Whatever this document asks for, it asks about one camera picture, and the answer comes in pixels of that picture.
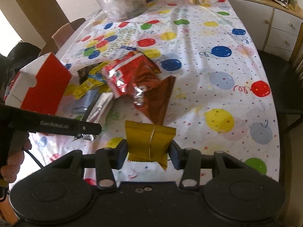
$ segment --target gray balloon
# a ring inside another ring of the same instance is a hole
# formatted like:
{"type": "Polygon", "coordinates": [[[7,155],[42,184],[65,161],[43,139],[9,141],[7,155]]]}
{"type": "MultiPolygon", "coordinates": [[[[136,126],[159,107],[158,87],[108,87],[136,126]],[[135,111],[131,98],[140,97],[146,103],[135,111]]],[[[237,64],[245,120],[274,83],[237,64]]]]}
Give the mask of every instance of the gray balloon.
{"type": "Polygon", "coordinates": [[[272,140],[272,130],[265,123],[253,123],[249,132],[252,139],[258,144],[266,145],[272,140]]]}
{"type": "Polygon", "coordinates": [[[231,89],[234,87],[234,79],[225,72],[212,72],[209,75],[210,82],[220,89],[231,89]]]}

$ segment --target wooden countertop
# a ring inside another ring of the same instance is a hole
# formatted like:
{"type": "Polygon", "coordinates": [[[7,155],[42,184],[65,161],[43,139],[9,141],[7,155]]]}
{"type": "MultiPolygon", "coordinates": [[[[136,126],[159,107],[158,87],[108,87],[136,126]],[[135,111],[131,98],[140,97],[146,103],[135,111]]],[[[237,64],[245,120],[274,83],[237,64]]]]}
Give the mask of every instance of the wooden countertop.
{"type": "Polygon", "coordinates": [[[296,6],[295,10],[291,10],[291,9],[287,9],[287,8],[281,6],[279,3],[277,3],[273,0],[246,0],[246,1],[257,2],[257,3],[263,4],[263,5],[274,7],[276,9],[282,10],[286,13],[290,13],[300,19],[303,19],[303,10],[299,6],[296,6]]]}

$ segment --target hand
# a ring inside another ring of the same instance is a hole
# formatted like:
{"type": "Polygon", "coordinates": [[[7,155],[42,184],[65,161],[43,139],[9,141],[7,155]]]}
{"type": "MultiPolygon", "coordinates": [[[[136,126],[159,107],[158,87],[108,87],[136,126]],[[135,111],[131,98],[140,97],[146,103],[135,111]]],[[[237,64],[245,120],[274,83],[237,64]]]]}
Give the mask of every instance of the hand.
{"type": "MultiPolygon", "coordinates": [[[[31,143],[27,141],[24,144],[24,149],[30,150],[31,143]]],[[[7,165],[1,167],[0,172],[3,179],[8,183],[13,183],[17,179],[17,174],[20,171],[20,165],[24,161],[24,151],[20,150],[17,153],[11,154],[7,158],[7,165]]]]}

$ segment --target black seat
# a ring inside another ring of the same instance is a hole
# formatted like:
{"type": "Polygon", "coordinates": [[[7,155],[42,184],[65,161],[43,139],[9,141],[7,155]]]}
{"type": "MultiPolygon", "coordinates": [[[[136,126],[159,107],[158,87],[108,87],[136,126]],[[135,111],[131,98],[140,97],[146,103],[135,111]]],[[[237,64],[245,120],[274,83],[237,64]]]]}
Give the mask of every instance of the black seat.
{"type": "Polygon", "coordinates": [[[288,132],[303,122],[303,87],[295,68],[286,60],[258,51],[274,98],[277,114],[298,114],[301,117],[288,126],[288,132]]]}

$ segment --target brown wrapper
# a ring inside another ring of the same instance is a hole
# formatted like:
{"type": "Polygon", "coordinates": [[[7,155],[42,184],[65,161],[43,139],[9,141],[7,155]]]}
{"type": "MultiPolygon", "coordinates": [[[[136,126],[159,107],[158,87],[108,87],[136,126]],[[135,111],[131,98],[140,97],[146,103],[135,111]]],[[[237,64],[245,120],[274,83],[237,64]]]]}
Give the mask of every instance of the brown wrapper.
{"type": "Polygon", "coordinates": [[[127,94],[134,98],[137,110],[144,113],[154,124],[162,125],[175,79],[174,76],[169,76],[159,80],[156,74],[141,64],[132,76],[132,84],[128,85],[127,94]]]}

